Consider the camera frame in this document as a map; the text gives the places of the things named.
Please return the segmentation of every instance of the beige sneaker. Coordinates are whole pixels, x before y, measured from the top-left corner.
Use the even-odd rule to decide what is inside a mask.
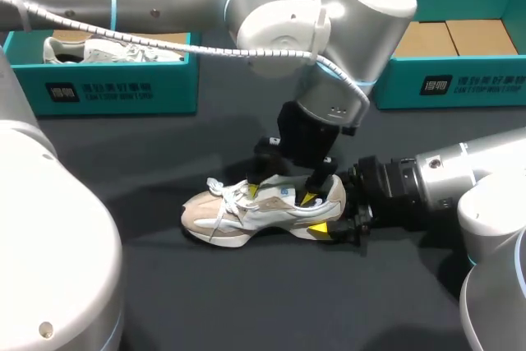
[[[225,187],[213,178],[209,191],[183,205],[182,225],[196,238],[221,247],[240,247],[262,229],[278,227],[298,238],[328,239],[308,229],[313,224],[337,220],[346,202],[344,185],[338,176],[327,180],[326,196],[311,206],[296,206],[296,191],[306,177],[273,176],[265,180],[251,198],[247,181]]]

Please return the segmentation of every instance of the teal shoe box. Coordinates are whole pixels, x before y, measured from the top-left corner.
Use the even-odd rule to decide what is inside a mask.
[[[195,54],[183,54],[177,62],[43,64],[44,41],[51,35],[52,30],[11,32],[4,45],[37,116],[196,112]],[[186,42],[199,44],[200,36],[186,34]]]
[[[395,52],[376,83],[379,109],[526,105],[526,0],[418,0],[414,20],[501,20],[514,54],[397,58]],[[486,38],[483,31],[470,34]]]

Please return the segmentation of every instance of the screw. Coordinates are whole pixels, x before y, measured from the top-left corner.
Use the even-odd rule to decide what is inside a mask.
[[[39,326],[39,333],[45,339],[50,339],[53,336],[53,326],[49,322],[42,322]]]
[[[442,162],[440,162],[438,159],[434,159],[429,163],[429,167],[431,169],[439,168],[442,165]]]

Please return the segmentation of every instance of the logo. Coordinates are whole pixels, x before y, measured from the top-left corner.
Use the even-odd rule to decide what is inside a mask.
[[[74,103],[80,101],[71,82],[48,82],[46,89],[53,102]]]
[[[424,78],[420,95],[445,95],[450,88],[452,75],[447,76],[427,76]]]

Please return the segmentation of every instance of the robot end effector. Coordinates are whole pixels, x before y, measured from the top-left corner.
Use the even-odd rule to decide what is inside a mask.
[[[338,165],[328,158],[329,151],[341,132],[354,134],[364,108],[356,93],[317,62],[316,55],[338,65],[353,78],[360,93],[369,95],[416,10],[417,0],[228,1],[225,20],[240,49],[312,52],[294,101],[284,104],[279,114],[280,138],[263,138],[256,146],[250,184],[257,185],[279,171],[269,165],[279,158],[315,170],[307,190],[320,187],[336,171]],[[267,77],[286,76],[303,66],[294,58],[257,58],[249,64]]]

